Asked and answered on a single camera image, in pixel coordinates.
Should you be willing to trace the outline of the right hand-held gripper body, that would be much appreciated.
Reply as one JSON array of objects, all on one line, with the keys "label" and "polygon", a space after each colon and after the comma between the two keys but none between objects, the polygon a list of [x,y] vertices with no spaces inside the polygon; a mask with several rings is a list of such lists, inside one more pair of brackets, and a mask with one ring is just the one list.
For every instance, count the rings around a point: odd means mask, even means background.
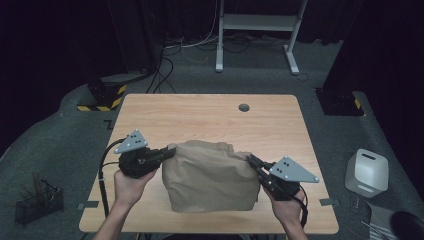
[{"label": "right hand-held gripper body", "polygon": [[318,183],[320,179],[295,162],[288,156],[284,156],[274,166],[266,171],[266,178],[260,182],[277,201],[291,200],[300,190],[301,182]]}]

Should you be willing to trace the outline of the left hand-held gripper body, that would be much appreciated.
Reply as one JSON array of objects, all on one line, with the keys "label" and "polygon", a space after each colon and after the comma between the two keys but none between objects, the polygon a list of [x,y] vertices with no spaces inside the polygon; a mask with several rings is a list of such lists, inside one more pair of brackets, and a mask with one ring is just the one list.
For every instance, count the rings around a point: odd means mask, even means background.
[{"label": "left hand-held gripper body", "polygon": [[150,149],[142,133],[135,129],[114,150],[125,176],[139,179],[160,166],[158,149]]}]

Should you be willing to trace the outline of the beige shorts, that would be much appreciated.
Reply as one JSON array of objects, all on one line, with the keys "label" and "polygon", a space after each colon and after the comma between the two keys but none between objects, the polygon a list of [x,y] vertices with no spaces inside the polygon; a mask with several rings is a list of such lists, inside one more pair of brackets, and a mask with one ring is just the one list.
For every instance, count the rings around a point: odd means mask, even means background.
[{"label": "beige shorts", "polygon": [[248,152],[231,144],[190,140],[170,144],[175,155],[162,164],[171,208],[179,213],[250,211],[258,201],[257,172]]}]

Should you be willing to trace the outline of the person's left hand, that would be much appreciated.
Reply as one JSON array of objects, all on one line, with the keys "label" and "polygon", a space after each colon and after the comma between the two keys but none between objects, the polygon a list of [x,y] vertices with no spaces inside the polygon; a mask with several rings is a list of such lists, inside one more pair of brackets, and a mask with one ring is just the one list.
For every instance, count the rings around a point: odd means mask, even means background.
[{"label": "person's left hand", "polygon": [[142,197],[145,186],[155,176],[152,171],[138,179],[125,176],[121,170],[114,174],[115,202],[113,208],[129,211]]}]

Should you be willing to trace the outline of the person's right hand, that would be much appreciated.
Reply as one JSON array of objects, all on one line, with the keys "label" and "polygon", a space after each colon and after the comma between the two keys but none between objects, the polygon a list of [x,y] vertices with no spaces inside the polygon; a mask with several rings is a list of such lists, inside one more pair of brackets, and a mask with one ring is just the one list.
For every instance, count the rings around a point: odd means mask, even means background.
[{"label": "person's right hand", "polygon": [[275,217],[284,228],[300,227],[301,223],[301,204],[305,199],[305,193],[300,190],[293,199],[289,201],[277,201],[268,190],[265,190],[268,195],[272,210]]}]

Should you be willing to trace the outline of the black yellow striped stand base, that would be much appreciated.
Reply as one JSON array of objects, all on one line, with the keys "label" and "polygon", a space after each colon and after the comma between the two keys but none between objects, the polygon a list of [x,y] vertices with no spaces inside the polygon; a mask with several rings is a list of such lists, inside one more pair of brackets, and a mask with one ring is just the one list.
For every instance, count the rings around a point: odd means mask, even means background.
[{"label": "black yellow striped stand base", "polygon": [[96,79],[87,84],[88,90],[94,98],[93,103],[78,104],[77,109],[89,111],[114,111],[117,109],[126,90],[125,84],[106,84],[101,79]]}]

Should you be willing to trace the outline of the white box appliance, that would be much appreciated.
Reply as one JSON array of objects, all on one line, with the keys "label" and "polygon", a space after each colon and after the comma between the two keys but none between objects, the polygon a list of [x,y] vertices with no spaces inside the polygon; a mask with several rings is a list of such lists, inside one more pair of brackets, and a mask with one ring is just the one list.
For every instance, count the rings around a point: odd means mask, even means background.
[{"label": "white box appliance", "polygon": [[345,187],[366,198],[386,191],[389,185],[388,160],[377,153],[358,149],[349,159]]}]

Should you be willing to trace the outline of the black stand base yellow mark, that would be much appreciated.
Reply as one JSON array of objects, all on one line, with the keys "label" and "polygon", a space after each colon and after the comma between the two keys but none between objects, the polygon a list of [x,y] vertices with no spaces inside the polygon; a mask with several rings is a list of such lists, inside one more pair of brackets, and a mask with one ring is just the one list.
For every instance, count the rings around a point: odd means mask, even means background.
[{"label": "black stand base yellow mark", "polygon": [[352,94],[339,94],[335,91],[316,88],[320,106],[329,116],[363,116],[364,111],[359,100]]}]

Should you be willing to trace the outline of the grey striped sheet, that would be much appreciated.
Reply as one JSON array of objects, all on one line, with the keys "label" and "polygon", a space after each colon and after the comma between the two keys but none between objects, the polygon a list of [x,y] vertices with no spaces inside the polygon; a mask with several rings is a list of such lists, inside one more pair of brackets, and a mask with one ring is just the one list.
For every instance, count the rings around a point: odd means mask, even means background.
[{"label": "grey striped sheet", "polygon": [[371,210],[369,228],[369,240],[399,240],[391,227],[391,218],[394,211],[367,203]]}]

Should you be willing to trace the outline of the black round object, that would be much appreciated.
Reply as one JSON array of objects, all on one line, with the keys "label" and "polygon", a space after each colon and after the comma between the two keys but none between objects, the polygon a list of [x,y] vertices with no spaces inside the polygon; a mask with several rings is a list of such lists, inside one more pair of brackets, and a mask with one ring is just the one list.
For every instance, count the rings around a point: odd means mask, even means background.
[{"label": "black round object", "polygon": [[399,240],[424,240],[424,220],[410,212],[395,212],[390,225]]}]

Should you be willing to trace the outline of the white metal stand frame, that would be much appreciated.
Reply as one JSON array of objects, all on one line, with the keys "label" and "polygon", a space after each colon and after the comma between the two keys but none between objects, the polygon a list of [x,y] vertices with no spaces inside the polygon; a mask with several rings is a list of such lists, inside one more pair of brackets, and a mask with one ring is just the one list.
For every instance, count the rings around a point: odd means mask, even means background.
[{"label": "white metal stand frame", "polygon": [[281,15],[249,15],[227,14],[224,7],[225,0],[219,0],[219,27],[218,43],[216,48],[215,70],[222,72],[224,69],[223,37],[225,30],[251,30],[251,31],[274,31],[290,32],[291,36],[287,45],[283,46],[290,71],[293,75],[299,75],[300,70],[293,54],[293,48],[303,20],[308,0],[300,0],[298,13],[293,16]]}]

